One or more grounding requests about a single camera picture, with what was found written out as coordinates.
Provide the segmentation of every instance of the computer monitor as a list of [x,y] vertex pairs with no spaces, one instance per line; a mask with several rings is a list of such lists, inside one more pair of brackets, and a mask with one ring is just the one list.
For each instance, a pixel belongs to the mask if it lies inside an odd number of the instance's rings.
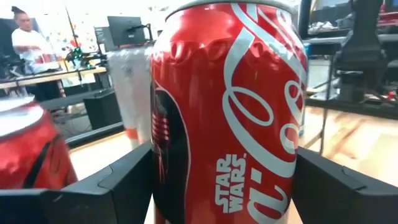
[[117,50],[118,47],[115,46],[112,40],[112,35],[109,27],[95,27],[95,36],[97,37],[98,44],[103,44],[105,47],[105,52],[112,50]]
[[121,46],[145,43],[146,40],[142,28],[130,32],[127,31],[132,27],[142,25],[140,17],[108,16],[108,22],[114,45]]

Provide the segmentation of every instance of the floor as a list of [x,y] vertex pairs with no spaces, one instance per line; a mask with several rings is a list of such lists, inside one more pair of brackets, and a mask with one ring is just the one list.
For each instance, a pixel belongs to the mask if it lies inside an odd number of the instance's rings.
[[[323,109],[306,109],[304,136],[299,145],[309,150],[320,150],[319,131]],[[323,155],[343,166],[398,186],[398,121],[373,118],[358,114],[330,111],[326,122]],[[131,150],[124,133],[102,139],[85,147],[74,149],[71,159],[79,179],[83,179],[116,161]],[[87,165],[88,158],[95,158]],[[153,202],[145,224],[153,224]],[[292,204],[288,224],[301,224]]]

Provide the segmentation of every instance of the red soda can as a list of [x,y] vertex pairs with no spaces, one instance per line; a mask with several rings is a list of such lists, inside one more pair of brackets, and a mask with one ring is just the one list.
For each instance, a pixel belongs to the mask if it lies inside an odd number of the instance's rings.
[[77,181],[68,146],[33,97],[0,100],[0,189],[61,189]]
[[36,57],[35,63],[37,63],[37,64],[42,64],[42,63],[44,63],[44,58],[43,58],[43,56],[40,55],[40,56]]
[[152,55],[157,224],[285,223],[307,56],[282,1],[193,1]]

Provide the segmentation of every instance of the coca-cola logo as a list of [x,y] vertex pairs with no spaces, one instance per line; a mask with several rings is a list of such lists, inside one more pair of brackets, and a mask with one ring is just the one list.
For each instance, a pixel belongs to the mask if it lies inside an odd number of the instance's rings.
[[[279,137],[280,144],[284,150],[289,154],[295,154],[294,142],[289,140],[286,136],[286,129],[294,129],[298,134],[299,127],[296,124],[300,124],[302,108],[297,106],[297,102],[300,97],[303,97],[302,84],[305,83],[305,75],[307,71],[303,67],[301,61],[298,59],[297,47],[303,49],[303,45],[292,30],[289,13],[276,10],[275,17],[278,19],[282,27],[287,30],[288,35],[292,36],[293,41],[291,41],[287,35],[282,32],[281,29],[258,8],[257,5],[248,4],[246,7],[246,13],[236,3],[232,3],[231,6],[236,17],[244,24],[244,27],[241,29],[239,35],[232,44],[224,63],[224,84],[226,91],[223,95],[222,106],[225,118],[236,139],[240,142],[242,147],[245,148],[245,150],[258,163],[260,163],[260,165],[279,177],[291,178],[294,174],[296,161],[294,160],[292,162],[288,162],[278,158],[263,145],[259,144],[258,141],[252,137],[251,133],[239,122],[239,119],[233,111],[231,102],[238,110],[240,110],[243,115],[245,115],[245,117],[247,117],[247,119],[263,127],[268,127],[274,122],[274,112],[272,107],[266,99],[254,91],[240,86],[234,86],[232,80],[238,63],[251,48],[256,37],[260,39],[266,46],[268,46],[294,71],[297,76],[296,79],[298,78],[299,82],[296,82],[295,80],[287,81],[284,89],[281,90],[281,93],[284,94],[285,102],[296,123],[283,124],[280,129]],[[276,29],[280,36],[285,40],[287,45],[290,46],[291,50],[287,49],[284,44],[280,43],[274,36],[267,33],[261,26],[257,24],[259,16]],[[292,86],[295,86],[299,89],[296,96],[292,96],[289,92],[289,88]],[[269,119],[260,120],[252,115],[249,110],[245,108],[244,105],[238,100],[236,93],[244,94],[258,101],[269,115]],[[262,172],[252,168],[251,179],[258,184],[261,184]],[[280,193],[282,200],[271,197],[253,187],[249,189],[249,203],[247,204],[247,209],[250,216],[252,216],[252,218],[258,223],[275,223],[277,220],[260,212],[254,206],[255,203],[274,209],[281,215],[283,215],[284,211],[286,211],[287,205],[289,204],[287,194],[278,185],[275,185],[274,188],[276,191],[278,191],[278,193]]]

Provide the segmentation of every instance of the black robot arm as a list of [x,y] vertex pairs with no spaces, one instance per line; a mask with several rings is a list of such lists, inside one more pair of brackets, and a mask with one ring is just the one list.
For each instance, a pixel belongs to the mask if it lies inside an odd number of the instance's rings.
[[[0,190],[2,223],[144,223],[151,143],[62,190]],[[298,149],[293,201],[304,224],[396,223],[398,188]]]

